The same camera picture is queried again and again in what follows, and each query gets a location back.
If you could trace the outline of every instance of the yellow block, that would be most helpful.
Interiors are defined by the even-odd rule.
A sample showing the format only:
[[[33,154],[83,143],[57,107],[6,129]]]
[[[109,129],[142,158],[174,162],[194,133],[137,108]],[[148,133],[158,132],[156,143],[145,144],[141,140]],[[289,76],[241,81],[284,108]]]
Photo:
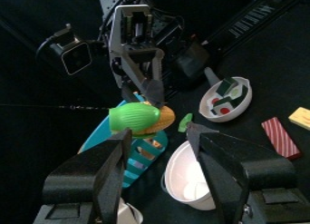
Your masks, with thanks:
[[[310,110],[300,107],[289,117],[290,121],[310,131]]]

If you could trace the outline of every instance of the black background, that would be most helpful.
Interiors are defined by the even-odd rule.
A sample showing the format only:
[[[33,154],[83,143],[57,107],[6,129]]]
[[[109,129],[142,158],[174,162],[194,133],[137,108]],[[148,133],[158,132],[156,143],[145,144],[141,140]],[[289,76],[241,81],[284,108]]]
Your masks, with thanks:
[[[252,0],[152,1],[161,9],[185,16],[188,31],[204,39]],[[0,28],[0,103],[115,106],[122,97],[107,59],[97,59],[93,67],[70,80],[50,77],[47,69],[38,68],[34,60],[34,50],[67,23],[85,39],[98,38],[102,24],[99,0],[0,0],[0,7],[2,22],[11,28],[11,31],[5,26]],[[205,217],[216,223],[214,211],[206,214],[180,204],[160,186],[170,155],[186,139],[176,128],[188,112],[196,113],[197,122],[262,144],[269,141],[258,126],[278,116],[304,152],[304,158],[294,164],[301,189],[310,197],[309,132],[288,121],[298,106],[310,107],[307,86],[310,79],[309,15],[308,4],[303,4],[293,15],[289,13],[288,18],[276,22],[260,37],[224,59],[217,72],[249,78],[253,86],[250,109],[237,120],[216,124],[198,114],[201,97],[210,86],[208,83],[169,101],[177,114],[177,122],[168,130],[169,150],[123,193],[143,212],[146,223],[204,223]],[[42,205],[46,176],[78,152],[107,112],[7,106],[0,106],[0,111],[0,222],[33,223]]]

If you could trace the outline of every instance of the black table surface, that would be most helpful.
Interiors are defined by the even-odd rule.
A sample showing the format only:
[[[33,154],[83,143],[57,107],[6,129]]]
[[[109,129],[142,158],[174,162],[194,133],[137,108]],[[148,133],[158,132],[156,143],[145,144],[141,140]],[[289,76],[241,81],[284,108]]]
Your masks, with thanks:
[[[297,5],[268,28],[221,62],[216,71],[250,80],[252,104],[233,121],[210,122],[200,114],[204,94],[210,89],[205,82],[192,91],[180,93],[169,106],[176,112],[176,122],[166,130],[169,146],[133,186],[123,190],[125,201],[142,212],[148,224],[218,223],[216,210],[201,211],[182,204],[162,190],[161,180],[170,157],[188,140],[178,132],[178,124],[188,113],[194,122],[232,136],[257,142],[273,149],[262,122],[278,117],[304,156],[293,161],[298,188],[310,200],[310,131],[290,122],[289,116],[300,108],[310,109],[310,7]]]

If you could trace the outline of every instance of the red object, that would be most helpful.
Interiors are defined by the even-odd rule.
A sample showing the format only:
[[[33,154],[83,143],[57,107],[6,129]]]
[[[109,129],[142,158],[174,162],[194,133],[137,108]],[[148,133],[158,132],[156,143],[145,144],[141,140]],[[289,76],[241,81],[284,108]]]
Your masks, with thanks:
[[[221,113],[222,113],[222,114],[228,114],[228,113],[230,113],[230,110],[229,110],[228,108],[222,108],[222,109],[221,109]]]
[[[282,127],[278,118],[272,118],[262,123],[262,126],[278,154],[286,157],[289,160],[300,158],[303,156],[301,151],[298,150],[292,137]]]

